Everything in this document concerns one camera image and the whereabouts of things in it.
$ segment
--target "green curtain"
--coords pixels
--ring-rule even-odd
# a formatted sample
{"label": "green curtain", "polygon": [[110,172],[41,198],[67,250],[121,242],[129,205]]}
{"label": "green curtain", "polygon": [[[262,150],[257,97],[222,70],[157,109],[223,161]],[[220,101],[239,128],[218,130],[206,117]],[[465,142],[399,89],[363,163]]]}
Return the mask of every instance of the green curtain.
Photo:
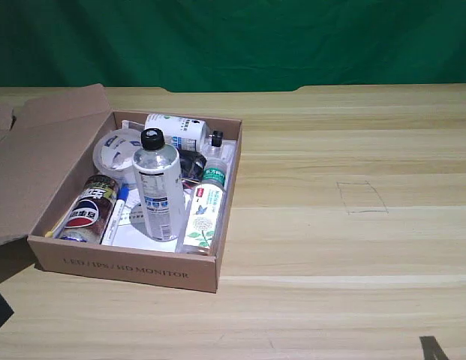
{"label": "green curtain", "polygon": [[466,0],[0,0],[0,86],[466,83]]}

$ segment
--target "container lid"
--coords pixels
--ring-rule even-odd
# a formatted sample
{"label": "container lid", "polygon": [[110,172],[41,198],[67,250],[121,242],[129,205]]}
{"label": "container lid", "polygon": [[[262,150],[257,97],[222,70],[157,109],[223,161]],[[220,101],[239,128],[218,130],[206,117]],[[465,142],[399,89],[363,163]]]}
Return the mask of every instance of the container lid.
{"label": "container lid", "polygon": [[214,130],[211,137],[211,146],[220,148],[223,144],[223,132],[219,130]]}
{"label": "container lid", "polygon": [[95,145],[95,166],[104,175],[123,182],[126,173],[133,172],[133,155],[141,147],[140,138],[140,131],[134,129],[111,131]]}
{"label": "container lid", "polygon": [[203,183],[215,183],[221,187],[226,182],[227,164],[219,158],[211,157],[204,168]]}
{"label": "container lid", "polygon": [[145,129],[141,133],[141,145],[148,152],[159,150],[164,146],[163,132],[156,127]]}

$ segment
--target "box flap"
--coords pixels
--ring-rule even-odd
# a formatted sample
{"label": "box flap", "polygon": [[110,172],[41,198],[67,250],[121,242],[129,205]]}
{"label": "box flap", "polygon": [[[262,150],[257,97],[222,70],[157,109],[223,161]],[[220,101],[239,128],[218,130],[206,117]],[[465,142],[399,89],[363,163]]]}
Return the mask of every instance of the box flap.
{"label": "box flap", "polygon": [[104,87],[95,84],[26,101],[17,116],[14,128],[33,128],[65,122],[109,110]]}
{"label": "box flap", "polygon": [[100,129],[115,126],[109,114],[15,129],[1,141],[0,244],[35,230],[71,170],[92,156]]}
{"label": "box flap", "polygon": [[13,107],[7,103],[0,104],[0,142],[8,135],[13,124]]}

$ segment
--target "wood grain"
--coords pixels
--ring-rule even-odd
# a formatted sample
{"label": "wood grain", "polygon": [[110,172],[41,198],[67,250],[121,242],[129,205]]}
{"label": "wood grain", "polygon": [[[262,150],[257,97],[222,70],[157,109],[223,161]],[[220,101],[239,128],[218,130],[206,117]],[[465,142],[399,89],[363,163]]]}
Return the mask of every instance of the wood grain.
{"label": "wood grain", "polygon": [[107,92],[245,120],[218,294],[30,266],[0,283],[0,359],[423,360],[435,336],[466,360],[466,84]]}

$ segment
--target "black bottle cap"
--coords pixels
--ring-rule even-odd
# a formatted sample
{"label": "black bottle cap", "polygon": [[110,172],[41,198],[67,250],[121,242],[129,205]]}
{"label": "black bottle cap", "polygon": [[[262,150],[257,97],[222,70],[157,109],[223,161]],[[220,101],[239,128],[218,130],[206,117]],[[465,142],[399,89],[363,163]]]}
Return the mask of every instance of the black bottle cap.
{"label": "black bottle cap", "polygon": [[220,148],[223,144],[223,132],[219,130],[214,130],[211,137],[211,146]]}
{"label": "black bottle cap", "polygon": [[145,129],[141,133],[141,145],[147,151],[154,151],[164,146],[163,132],[157,128]]}

